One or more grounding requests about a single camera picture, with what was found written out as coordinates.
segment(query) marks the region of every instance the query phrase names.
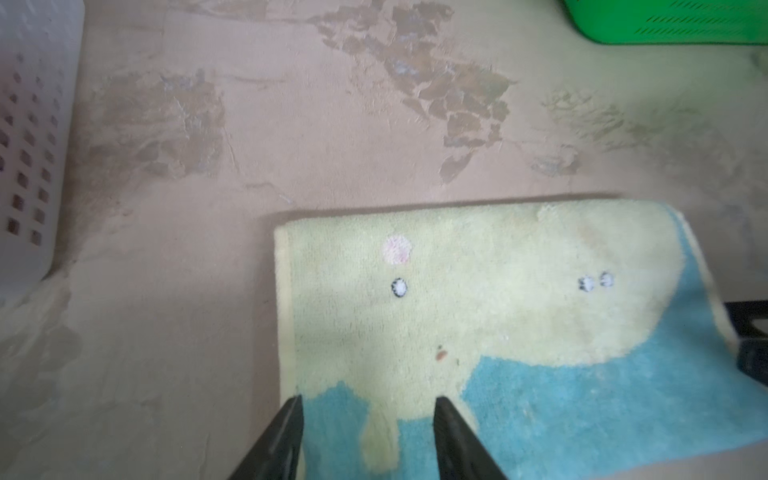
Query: towel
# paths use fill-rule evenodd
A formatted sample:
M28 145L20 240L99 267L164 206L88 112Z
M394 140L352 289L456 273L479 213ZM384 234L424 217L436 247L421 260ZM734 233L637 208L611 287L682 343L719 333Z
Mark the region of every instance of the towel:
M278 228L282 399L306 477L437 479L448 396L510 478L576 479L768 438L681 214L583 200Z

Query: scratched surface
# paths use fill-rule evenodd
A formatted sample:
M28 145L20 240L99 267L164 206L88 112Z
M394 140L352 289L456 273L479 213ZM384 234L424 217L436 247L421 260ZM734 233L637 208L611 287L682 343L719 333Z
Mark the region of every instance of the scratched surface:
M224 478L277 409L296 218L661 200L768 297L765 48L596 45L556 0L85 3L55 264L0 306L3 478Z

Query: green basket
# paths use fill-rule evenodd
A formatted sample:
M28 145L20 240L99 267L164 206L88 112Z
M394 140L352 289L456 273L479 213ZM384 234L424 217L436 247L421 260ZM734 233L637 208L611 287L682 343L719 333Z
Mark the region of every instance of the green basket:
M601 43L768 43L768 0L565 0Z

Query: concrete floor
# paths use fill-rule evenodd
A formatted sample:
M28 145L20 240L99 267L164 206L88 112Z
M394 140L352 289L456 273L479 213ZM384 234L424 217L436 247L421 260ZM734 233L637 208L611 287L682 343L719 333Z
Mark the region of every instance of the concrete floor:
M4 478L224 478L277 408L294 218L662 200L725 300L768 298L768 51L441 1L86 1L55 265L0 311ZM619 477L764 478L767 454Z

